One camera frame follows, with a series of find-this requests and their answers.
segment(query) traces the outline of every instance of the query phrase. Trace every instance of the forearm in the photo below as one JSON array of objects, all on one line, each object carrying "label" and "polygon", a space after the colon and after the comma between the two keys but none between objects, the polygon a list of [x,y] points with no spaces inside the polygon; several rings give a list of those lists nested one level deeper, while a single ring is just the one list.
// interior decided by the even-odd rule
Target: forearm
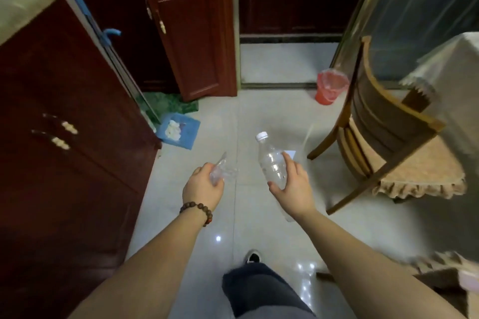
[{"label": "forearm", "polygon": [[70,316],[166,318],[206,215],[189,208],[104,281]]},{"label": "forearm", "polygon": [[464,319],[400,265],[317,211],[298,220],[359,318]]}]

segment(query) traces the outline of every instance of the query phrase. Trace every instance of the chair seat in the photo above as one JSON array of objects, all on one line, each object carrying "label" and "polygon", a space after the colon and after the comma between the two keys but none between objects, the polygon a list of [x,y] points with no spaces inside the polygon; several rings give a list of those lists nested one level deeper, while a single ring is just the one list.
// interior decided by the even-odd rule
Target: chair seat
[{"label": "chair seat", "polygon": [[[362,137],[352,117],[349,126],[371,169],[378,171],[386,161]],[[385,176],[373,194],[402,199],[428,194],[449,199],[466,192],[465,177],[461,163],[437,135]]]}]

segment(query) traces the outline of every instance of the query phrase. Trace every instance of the blue dustpan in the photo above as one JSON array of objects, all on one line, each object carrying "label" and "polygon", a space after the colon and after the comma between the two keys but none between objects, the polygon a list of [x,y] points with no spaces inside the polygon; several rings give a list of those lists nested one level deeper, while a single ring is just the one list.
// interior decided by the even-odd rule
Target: blue dustpan
[{"label": "blue dustpan", "polygon": [[[165,135],[165,131],[170,123],[170,120],[180,124],[181,137],[178,141],[171,140]],[[200,122],[198,120],[177,112],[170,112],[161,116],[161,124],[156,131],[156,136],[158,136],[165,144],[179,146],[191,150],[199,128]]]}]

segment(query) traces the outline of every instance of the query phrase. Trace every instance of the tile floor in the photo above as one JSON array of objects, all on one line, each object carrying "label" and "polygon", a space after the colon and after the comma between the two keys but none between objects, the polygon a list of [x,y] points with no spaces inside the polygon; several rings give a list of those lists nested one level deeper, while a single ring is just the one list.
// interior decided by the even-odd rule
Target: tile floor
[{"label": "tile floor", "polygon": [[[193,150],[164,145],[151,172],[128,257],[176,217],[183,186],[197,166],[216,162],[227,152],[229,162],[239,169],[237,179],[226,182],[215,219],[198,237],[170,318],[232,318],[221,277],[240,265],[251,248],[260,250],[318,317],[354,318],[338,288],[315,279],[314,271],[324,269],[324,262],[296,222],[286,222],[257,163],[258,132],[268,131],[278,147],[297,150],[314,122],[306,151],[329,133],[344,94],[330,106],[319,105],[313,96],[313,91],[245,90],[235,98],[204,98],[200,111],[191,114],[201,121]],[[356,184],[336,145],[305,166],[321,212]],[[331,219],[373,248],[406,259],[460,249],[460,222],[453,212],[450,201],[434,197],[394,205],[384,196],[366,195]]]},{"label": "tile floor", "polygon": [[316,82],[329,68],[338,43],[241,44],[243,83]]}]

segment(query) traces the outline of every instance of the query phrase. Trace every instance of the black and white shoe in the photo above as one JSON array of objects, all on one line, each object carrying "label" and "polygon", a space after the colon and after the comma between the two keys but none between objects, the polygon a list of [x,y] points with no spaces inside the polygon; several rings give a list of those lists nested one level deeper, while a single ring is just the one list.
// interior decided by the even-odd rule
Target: black and white shoe
[{"label": "black and white shoe", "polygon": [[259,251],[255,249],[250,250],[246,255],[246,263],[260,263],[262,261]]}]

